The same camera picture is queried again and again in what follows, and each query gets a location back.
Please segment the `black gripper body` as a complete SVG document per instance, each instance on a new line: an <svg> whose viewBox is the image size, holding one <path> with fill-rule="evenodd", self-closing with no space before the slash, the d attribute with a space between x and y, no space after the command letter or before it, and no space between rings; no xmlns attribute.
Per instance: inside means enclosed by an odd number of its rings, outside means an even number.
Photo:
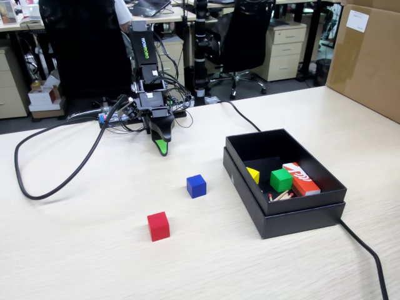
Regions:
<svg viewBox="0 0 400 300"><path fill-rule="evenodd" d="M164 103L160 91L139 93L136 105L139 117L161 118L170 115L169 106Z"/></svg>

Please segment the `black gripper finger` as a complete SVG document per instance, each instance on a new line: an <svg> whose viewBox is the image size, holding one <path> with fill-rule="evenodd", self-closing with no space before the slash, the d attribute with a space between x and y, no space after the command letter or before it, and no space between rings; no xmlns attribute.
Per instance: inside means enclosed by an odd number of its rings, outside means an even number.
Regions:
<svg viewBox="0 0 400 300"><path fill-rule="evenodd" d="M152 138L152 141L156 145L160 155L162 156L168 155L168 142L164 141L161 138Z"/></svg>
<svg viewBox="0 0 400 300"><path fill-rule="evenodd" d="M174 115L150 117L149 128L153 141L162 139L164 142L170 143L172 139L172 130L174 128Z"/></svg>

